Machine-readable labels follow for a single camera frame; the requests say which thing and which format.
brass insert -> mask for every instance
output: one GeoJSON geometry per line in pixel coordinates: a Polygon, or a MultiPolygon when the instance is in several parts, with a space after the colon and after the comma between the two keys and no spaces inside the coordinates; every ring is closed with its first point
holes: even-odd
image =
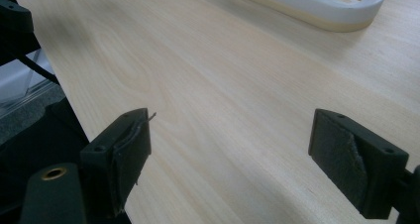
{"type": "Polygon", "coordinates": [[[46,171],[43,176],[42,180],[49,181],[56,178],[59,178],[67,173],[66,168],[53,168],[51,170],[46,171]]]}

black mount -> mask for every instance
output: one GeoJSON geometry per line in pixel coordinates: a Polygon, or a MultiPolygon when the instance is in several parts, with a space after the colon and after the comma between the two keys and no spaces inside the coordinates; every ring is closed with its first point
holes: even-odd
{"type": "Polygon", "coordinates": [[[40,48],[33,32],[32,14],[28,9],[16,0],[0,0],[0,65],[16,58],[36,73],[59,84],[53,74],[25,56],[40,48]]]}
{"type": "Polygon", "coordinates": [[[152,153],[148,109],[121,115],[80,152],[28,181],[21,224],[130,224],[124,205],[152,153]]]}
{"type": "Polygon", "coordinates": [[[309,155],[366,219],[420,223],[420,166],[405,169],[408,154],[352,119],[315,111],[309,155]]]}

light wood surface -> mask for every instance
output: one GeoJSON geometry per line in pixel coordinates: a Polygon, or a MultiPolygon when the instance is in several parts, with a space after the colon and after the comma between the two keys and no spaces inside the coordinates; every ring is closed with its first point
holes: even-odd
{"type": "Polygon", "coordinates": [[[134,223],[367,221],[307,154],[315,108],[420,164],[418,0],[365,30],[319,30],[249,0],[19,0],[90,140],[157,112],[134,223]]]}

black cable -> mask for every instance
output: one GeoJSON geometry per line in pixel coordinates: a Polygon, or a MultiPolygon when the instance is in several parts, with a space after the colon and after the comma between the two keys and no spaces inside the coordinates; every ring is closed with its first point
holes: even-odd
{"type": "Polygon", "coordinates": [[[58,79],[55,77],[55,75],[46,71],[37,63],[33,62],[31,59],[29,59],[28,57],[20,53],[11,44],[8,44],[1,35],[0,35],[0,47],[2,47],[5,52],[15,57],[18,61],[20,61],[22,64],[26,65],[27,67],[29,67],[30,69],[38,73],[39,75],[59,85],[58,79]]]}

wood grain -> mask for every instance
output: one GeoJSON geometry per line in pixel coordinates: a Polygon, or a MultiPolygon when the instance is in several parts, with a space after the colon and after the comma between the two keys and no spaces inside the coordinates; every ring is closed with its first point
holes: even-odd
{"type": "Polygon", "coordinates": [[[347,34],[249,0],[19,2],[90,140],[157,112],[134,223],[395,223],[366,221],[307,149],[325,108],[420,164],[417,0],[385,0],[347,34]]]}

